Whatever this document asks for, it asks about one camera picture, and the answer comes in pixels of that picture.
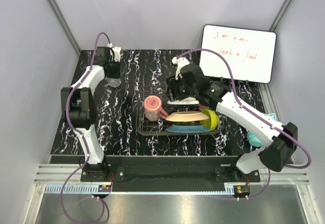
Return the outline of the clear drinking glass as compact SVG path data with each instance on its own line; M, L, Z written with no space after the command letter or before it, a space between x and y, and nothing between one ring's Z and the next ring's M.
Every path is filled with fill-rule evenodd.
M105 78L106 84L110 87L117 88L121 85L120 78Z

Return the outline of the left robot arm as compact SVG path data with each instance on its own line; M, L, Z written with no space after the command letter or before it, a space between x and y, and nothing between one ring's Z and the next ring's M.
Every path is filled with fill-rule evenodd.
M98 47L93 55L94 61L78 81L61 89L61 117L77 135L83 149L85 160L80 168L84 176L105 181L110 177L110 169L94 128L97 112L93 93L105 78L120 78L121 48L108 44Z

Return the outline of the white watermelon pattern plate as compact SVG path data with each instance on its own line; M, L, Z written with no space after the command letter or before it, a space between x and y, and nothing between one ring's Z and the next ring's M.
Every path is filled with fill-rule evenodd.
M167 101L168 105L198 105L199 101L197 100L176 100L176 101Z

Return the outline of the pink mug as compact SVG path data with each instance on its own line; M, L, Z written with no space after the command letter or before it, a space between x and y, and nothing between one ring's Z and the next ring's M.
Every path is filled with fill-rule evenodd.
M145 117L150 121L157 121L160 118L166 119L168 113L163 109L160 97L156 95L147 96L143 102Z

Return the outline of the lime green bowl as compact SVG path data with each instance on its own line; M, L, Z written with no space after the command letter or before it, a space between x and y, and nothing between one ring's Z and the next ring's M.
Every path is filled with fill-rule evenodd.
M202 113L208 116L208 119L201 120L200 123L209 130L215 130L219 125L219 117L217 114L210 109L203 109Z

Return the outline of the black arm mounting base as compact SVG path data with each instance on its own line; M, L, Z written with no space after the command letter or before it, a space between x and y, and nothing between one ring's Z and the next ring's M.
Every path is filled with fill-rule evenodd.
M82 169L82 182L199 179L209 182L260 182L257 170L235 169L236 156L106 156L97 165Z

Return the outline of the teal scalloped plate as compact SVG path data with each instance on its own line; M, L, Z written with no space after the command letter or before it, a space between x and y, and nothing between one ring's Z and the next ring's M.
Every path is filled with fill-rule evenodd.
M209 132L210 129L200 123L182 122L172 124L166 128L166 131L172 133L205 133Z

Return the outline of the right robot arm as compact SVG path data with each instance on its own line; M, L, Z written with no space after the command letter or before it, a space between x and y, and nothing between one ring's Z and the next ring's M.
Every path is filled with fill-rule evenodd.
M172 102L194 98L231 118L261 141L260 149L243 154L231 168L235 181L243 181L252 171L263 168L280 172L297 149L295 124L282 124L256 110L238 98L229 86L220 81L210 82L197 65L185 65L179 75L168 77L166 95Z

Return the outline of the black wire dish rack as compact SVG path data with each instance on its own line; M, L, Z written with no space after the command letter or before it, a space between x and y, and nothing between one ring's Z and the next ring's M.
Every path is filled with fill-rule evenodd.
M144 136L171 136L171 135L215 135L224 129L223 117L219 115L219 123L216 129L207 132L168 132L167 128L171 127L174 123L159 119L157 121L150 121L146 118L144 112L143 102L146 97L156 95L162 100L163 109L171 114L178 111L197 111L198 105L171 105L168 104L168 97L166 95L167 85L147 85L139 88L139 101L137 103L137 132Z

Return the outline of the orange bird plate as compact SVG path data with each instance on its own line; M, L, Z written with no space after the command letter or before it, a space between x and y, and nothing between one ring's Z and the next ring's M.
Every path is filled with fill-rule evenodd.
M208 118L209 117L201 111L180 111L173 112L166 117L166 120L171 122L194 122L206 120Z

